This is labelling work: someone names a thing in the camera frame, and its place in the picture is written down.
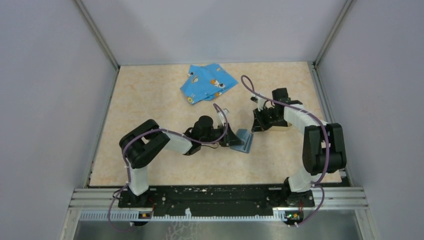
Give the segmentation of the blue card holder wallet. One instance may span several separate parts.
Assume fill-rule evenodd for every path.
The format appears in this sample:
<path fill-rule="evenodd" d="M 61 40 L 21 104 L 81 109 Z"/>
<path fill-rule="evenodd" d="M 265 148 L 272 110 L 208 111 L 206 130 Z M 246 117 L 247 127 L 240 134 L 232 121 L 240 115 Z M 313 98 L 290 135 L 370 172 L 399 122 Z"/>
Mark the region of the blue card holder wallet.
<path fill-rule="evenodd" d="M 237 130 L 236 137 L 241 141 L 240 144 L 231 145 L 230 149 L 241 153 L 249 154 L 253 142 L 254 134 L 248 129 L 240 128 Z"/>

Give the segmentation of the beige oval card tray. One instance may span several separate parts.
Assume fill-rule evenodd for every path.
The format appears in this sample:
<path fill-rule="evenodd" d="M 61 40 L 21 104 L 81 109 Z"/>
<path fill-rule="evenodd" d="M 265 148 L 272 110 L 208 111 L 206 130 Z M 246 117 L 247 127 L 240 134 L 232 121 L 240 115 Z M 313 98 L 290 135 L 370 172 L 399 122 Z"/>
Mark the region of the beige oval card tray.
<path fill-rule="evenodd" d="M 277 131 L 277 132 L 285 132 L 292 128 L 291 123 L 287 122 L 277 122 L 273 124 L 268 130 L 269 131 Z"/>

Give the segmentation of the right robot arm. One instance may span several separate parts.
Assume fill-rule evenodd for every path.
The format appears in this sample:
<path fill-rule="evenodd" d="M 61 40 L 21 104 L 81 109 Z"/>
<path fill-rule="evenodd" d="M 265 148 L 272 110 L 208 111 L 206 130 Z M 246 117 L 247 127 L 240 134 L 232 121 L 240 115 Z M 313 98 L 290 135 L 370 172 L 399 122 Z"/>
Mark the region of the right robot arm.
<path fill-rule="evenodd" d="M 292 100 L 286 88 L 272 91 L 271 106 L 252 93 L 252 132 L 264 132 L 272 127 L 294 127 L 303 135 L 302 167 L 284 180 L 281 199 L 287 206 L 295 206 L 312 186 L 320 183 L 325 174 L 331 174 L 347 165 L 343 128 L 338 123 L 328 123 L 306 110 L 299 100 Z"/>

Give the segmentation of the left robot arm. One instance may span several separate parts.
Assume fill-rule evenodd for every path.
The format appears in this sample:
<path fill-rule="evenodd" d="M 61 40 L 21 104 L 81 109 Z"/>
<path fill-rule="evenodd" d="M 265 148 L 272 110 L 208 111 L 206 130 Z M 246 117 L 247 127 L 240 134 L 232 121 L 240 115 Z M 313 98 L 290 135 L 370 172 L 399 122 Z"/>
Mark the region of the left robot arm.
<path fill-rule="evenodd" d="M 160 128 L 155 120 L 149 119 L 122 137 L 119 146 L 127 169 L 131 202 L 138 207 L 149 203 L 148 165 L 162 150 L 191 156 L 205 145 L 218 144 L 248 154 L 253 134 L 243 128 L 233 132 L 224 116 L 221 121 L 214 127 L 213 119 L 203 115 L 193 127 L 179 134 Z"/>

